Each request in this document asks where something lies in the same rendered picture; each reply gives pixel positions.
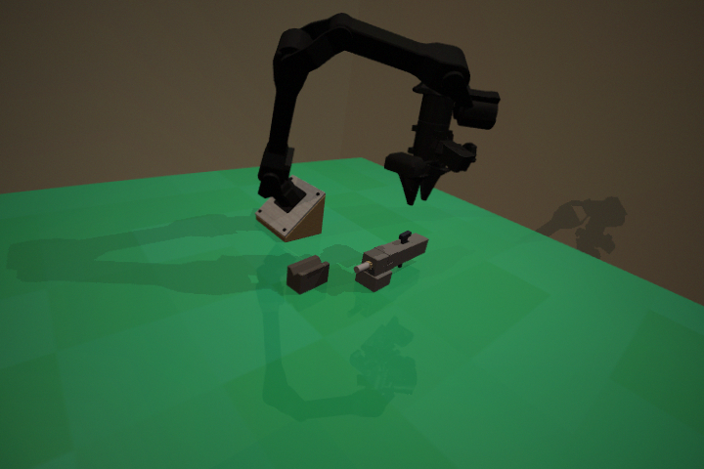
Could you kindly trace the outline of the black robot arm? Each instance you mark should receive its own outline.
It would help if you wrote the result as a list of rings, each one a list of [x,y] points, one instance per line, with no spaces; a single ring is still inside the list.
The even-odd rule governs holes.
[[[423,94],[418,120],[490,130],[498,115],[498,92],[470,89],[470,73],[462,49],[447,44],[420,43],[339,13],[284,31],[273,59],[276,97],[270,138],[261,161],[258,194],[273,197],[288,213],[305,195],[288,177],[294,149],[288,138],[297,96],[309,72],[336,54],[347,51],[407,71],[421,82],[413,91]],[[443,163],[454,173],[475,162],[477,145],[457,144],[451,133],[436,138],[427,160]],[[434,159],[434,160],[433,160]]]

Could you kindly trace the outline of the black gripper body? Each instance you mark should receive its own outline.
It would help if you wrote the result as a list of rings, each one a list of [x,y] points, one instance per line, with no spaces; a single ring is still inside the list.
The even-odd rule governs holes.
[[[430,158],[427,160],[427,156],[429,149],[436,138],[442,138],[442,141],[446,141],[447,137],[450,137],[453,130],[449,130],[449,128],[450,125],[435,124],[418,120],[418,124],[412,125],[411,130],[416,132],[414,147],[409,148],[409,154],[399,151],[387,155],[385,157],[384,169],[407,177],[417,177],[424,174],[425,167],[427,166],[426,164],[434,166],[438,169],[445,168],[446,166],[437,160],[437,155],[434,155],[434,159],[436,157],[436,161],[429,161]]]

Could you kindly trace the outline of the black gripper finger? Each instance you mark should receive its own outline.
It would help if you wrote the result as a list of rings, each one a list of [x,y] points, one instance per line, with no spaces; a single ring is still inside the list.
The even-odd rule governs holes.
[[[407,203],[409,205],[414,205],[417,194],[418,194],[418,189],[419,189],[420,183],[422,180],[429,177],[429,175],[424,173],[421,176],[417,176],[417,177],[407,177],[402,174],[399,174],[399,177],[400,177],[403,189],[404,189]]]
[[[432,190],[435,187],[435,183],[437,182],[438,178],[444,174],[450,172],[448,168],[442,168],[438,169],[434,166],[428,165],[425,167],[425,174],[428,174],[429,177],[425,178],[424,180],[421,181],[420,183],[420,195],[422,200],[427,200],[428,197],[430,196]]]

